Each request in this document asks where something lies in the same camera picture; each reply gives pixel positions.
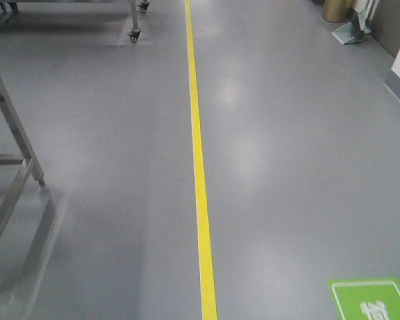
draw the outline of yellow tape stripe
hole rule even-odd
[[[195,176],[195,198],[197,206],[197,228],[199,237],[199,261],[201,282],[201,311],[203,320],[217,320],[215,279],[211,249],[211,233],[207,210],[205,167],[203,162],[203,142],[199,111],[199,90],[195,70],[193,22],[190,0],[185,0],[185,19],[188,39],[189,90],[191,98],[191,118],[193,128],[193,155]]]

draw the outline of green floor sign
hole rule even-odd
[[[397,279],[330,281],[341,320],[400,320]]]

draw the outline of metal frame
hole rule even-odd
[[[0,165],[20,165],[18,173],[13,180],[10,190],[0,205],[0,237],[2,236],[7,222],[16,206],[19,196],[30,175],[38,181],[40,186],[44,186],[44,173],[40,167],[39,161],[35,156],[28,136],[19,120],[18,114],[12,104],[7,90],[0,78],[0,110],[12,132],[13,137],[18,144],[20,155],[0,155]]]
[[[4,10],[0,16],[0,25],[6,22],[12,14],[18,11],[17,3],[130,3],[132,12],[132,24],[133,28],[127,35],[130,37],[132,42],[137,42],[139,35],[141,34],[141,28],[139,28],[138,15],[136,0],[10,0],[8,3],[12,4],[11,12],[6,12],[5,3],[6,1],[0,0],[0,6]],[[141,4],[138,5],[142,13],[147,12],[150,0],[142,0]]]

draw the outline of stainless steel table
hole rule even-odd
[[[136,0],[18,0],[16,2],[8,2],[8,3],[0,0],[0,7],[2,8],[4,14],[0,16],[0,25],[10,17],[10,14],[18,11],[18,3],[22,2],[24,3],[128,3],[131,6],[133,28],[127,35],[130,37],[132,42],[137,42],[138,37],[141,34],[141,28],[139,28],[138,24]],[[149,0],[142,0],[142,2],[138,5],[142,13],[147,12],[149,3],[150,3]],[[10,12],[7,12],[5,4],[8,4]]]

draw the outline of trash bin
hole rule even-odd
[[[328,22],[344,22],[353,0],[325,0],[323,19]]]

